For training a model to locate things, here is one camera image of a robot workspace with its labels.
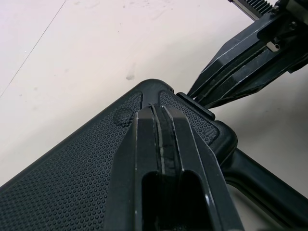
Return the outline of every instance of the white floor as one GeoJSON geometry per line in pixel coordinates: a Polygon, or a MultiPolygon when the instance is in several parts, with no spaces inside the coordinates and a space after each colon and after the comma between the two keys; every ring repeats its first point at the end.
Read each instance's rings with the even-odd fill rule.
{"type": "MultiPolygon", "coordinates": [[[[227,0],[0,1],[0,185],[144,79],[187,92],[251,23],[227,0]]],[[[306,197],[307,73],[213,110],[243,151],[306,197]]],[[[233,195],[247,230],[273,226],[233,195]]]]}

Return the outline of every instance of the black handle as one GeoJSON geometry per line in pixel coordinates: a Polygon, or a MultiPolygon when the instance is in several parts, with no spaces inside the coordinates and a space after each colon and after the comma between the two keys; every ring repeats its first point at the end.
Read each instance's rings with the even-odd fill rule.
{"type": "Polygon", "coordinates": [[[289,228],[308,227],[308,199],[236,149],[221,166],[233,185],[278,222],[289,228]]]}

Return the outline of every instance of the black plastic part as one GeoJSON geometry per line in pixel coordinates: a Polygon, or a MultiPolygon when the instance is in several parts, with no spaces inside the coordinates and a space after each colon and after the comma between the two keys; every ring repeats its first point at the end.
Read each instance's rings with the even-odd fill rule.
{"type": "Polygon", "coordinates": [[[243,230],[213,151],[180,110],[143,108],[126,139],[115,154],[107,208],[117,209],[107,210],[105,230],[243,230]]]}
{"type": "Polygon", "coordinates": [[[265,0],[229,0],[238,6],[253,20],[260,19],[272,9],[272,6],[265,0]]]}
{"type": "Polygon", "coordinates": [[[308,199],[239,149],[223,163],[226,182],[256,202],[280,224],[308,228],[308,199]]]}
{"type": "MultiPolygon", "coordinates": [[[[236,148],[234,132],[183,97],[160,80],[138,84],[0,188],[0,230],[102,230],[114,154],[126,142],[118,151],[126,159],[120,166],[126,179],[133,174],[125,172],[133,164],[127,153],[133,141],[123,140],[133,132],[129,127],[136,112],[149,104],[181,110],[218,160],[225,159],[236,148]]],[[[119,184],[127,184],[127,190],[118,192],[124,198],[128,183],[119,184]]]]}
{"type": "Polygon", "coordinates": [[[213,108],[256,93],[307,63],[307,40],[308,26],[289,12],[267,13],[223,45],[188,96],[213,108]],[[298,26],[290,27],[292,22],[298,26]],[[278,50],[270,50],[269,44],[278,50]]]}

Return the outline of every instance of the black plastic case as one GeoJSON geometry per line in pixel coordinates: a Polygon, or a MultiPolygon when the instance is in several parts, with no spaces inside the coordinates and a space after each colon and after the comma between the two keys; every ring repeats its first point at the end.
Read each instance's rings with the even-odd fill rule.
{"type": "Polygon", "coordinates": [[[0,230],[102,230],[114,153],[150,103],[180,109],[218,162],[236,148],[234,132],[211,112],[146,80],[0,188],[0,230]]]}

